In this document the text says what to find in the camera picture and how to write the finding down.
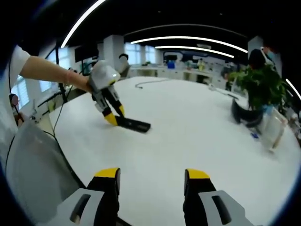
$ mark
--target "face mask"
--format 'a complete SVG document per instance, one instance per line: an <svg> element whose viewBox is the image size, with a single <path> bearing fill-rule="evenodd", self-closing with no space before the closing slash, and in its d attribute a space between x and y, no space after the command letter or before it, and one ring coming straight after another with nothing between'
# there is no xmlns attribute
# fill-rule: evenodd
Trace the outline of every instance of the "face mask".
<svg viewBox="0 0 301 226"><path fill-rule="evenodd" d="M275 54L271 50L268 51L267 55L271 59L274 59L274 57L275 57Z"/></svg>

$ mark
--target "ceiling light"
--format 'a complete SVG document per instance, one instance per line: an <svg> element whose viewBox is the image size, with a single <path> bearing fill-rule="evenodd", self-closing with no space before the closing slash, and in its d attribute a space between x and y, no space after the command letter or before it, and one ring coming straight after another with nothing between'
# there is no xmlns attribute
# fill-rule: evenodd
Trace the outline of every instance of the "ceiling light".
<svg viewBox="0 0 301 226"><path fill-rule="evenodd" d="M297 96L301 100L301 96L300 96L299 92L297 91L297 89L295 88L295 86L293 86L292 83L288 79L286 79L286 82L292 87L292 89L295 91L295 93L297 94Z"/></svg>
<svg viewBox="0 0 301 226"><path fill-rule="evenodd" d="M156 37L156 38L149 38L149 39L141 39L138 41L133 41L131 42L131 44L135 44L135 43L139 43L139 42L144 42L144 41L153 41L153 40L161 40L161 39L194 39L194 40L201 40L201 41L210 41L210 42L215 42L215 43L219 43L225 46L229 46L235 49L238 49L240 51L243 51L244 53L247 53L248 51L240 48L238 46L234 46L232 44L223 42L223 41L218 41L218 40L214 40L214 39L206 39L206 38L198 38L198 37L190 37L190 36L165 36L165 37Z"/></svg>
<svg viewBox="0 0 301 226"><path fill-rule="evenodd" d="M221 54L221 55L224 55L224 56L227 56L227 57L234 58L233 55L230 55L230 54L227 54L227 53L222 53L222 52L211 50L211 49L206 49L206 48L197 48L197 47L189 47L189 46L156 46L155 48L186 48L186 49L201 50L201 51Z"/></svg>
<svg viewBox="0 0 301 226"><path fill-rule="evenodd" d="M97 7L99 7L102 3L104 3L106 0L98 0L96 3L94 3L81 17L80 19L75 23L75 25L71 28L69 33L67 34L65 40L63 41L61 48L64 48L67 44L68 40L71 38L75 30L79 27L79 25L88 17L90 13L92 13Z"/></svg>

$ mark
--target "white sleeve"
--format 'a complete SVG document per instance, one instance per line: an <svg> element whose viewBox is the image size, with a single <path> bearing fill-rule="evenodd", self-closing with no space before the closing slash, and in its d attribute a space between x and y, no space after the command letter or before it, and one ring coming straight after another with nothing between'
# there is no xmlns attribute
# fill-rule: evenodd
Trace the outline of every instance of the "white sleeve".
<svg viewBox="0 0 301 226"><path fill-rule="evenodd" d="M14 86L14 83L17 80L18 75L20 74L22 68L24 67L26 61L30 55L25 52L21 47L16 46L14 53L11 57L10 63L10 83L11 88Z"/></svg>

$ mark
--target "human arm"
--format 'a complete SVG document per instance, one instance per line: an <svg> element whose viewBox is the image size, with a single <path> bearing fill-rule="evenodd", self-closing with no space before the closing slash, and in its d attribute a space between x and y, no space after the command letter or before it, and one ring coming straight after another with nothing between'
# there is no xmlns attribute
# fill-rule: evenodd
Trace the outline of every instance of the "human arm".
<svg viewBox="0 0 301 226"><path fill-rule="evenodd" d="M30 56L20 75L27 79L43 80L71 84L86 92L92 92L88 77L66 70L37 56Z"/></svg>

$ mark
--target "white round table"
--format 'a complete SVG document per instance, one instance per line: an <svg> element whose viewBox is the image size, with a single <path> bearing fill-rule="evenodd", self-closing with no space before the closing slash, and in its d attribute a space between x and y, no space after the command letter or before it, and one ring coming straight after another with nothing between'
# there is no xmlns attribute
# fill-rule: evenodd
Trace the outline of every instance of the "white round table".
<svg viewBox="0 0 301 226"><path fill-rule="evenodd" d="M152 80L161 79L115 84L126 117L151 123L147 134L109 125L89 94L64 105L55 134L80 180L88 185L101 169L120 167L120 218L133 226L184 226L184 170L194 168L239 202L253 224L271 223L299 173L301 152L291 130L269 153L234 122L231 97L179 80L135 88ZM52 125L59 110L50 114Z"/></svg>

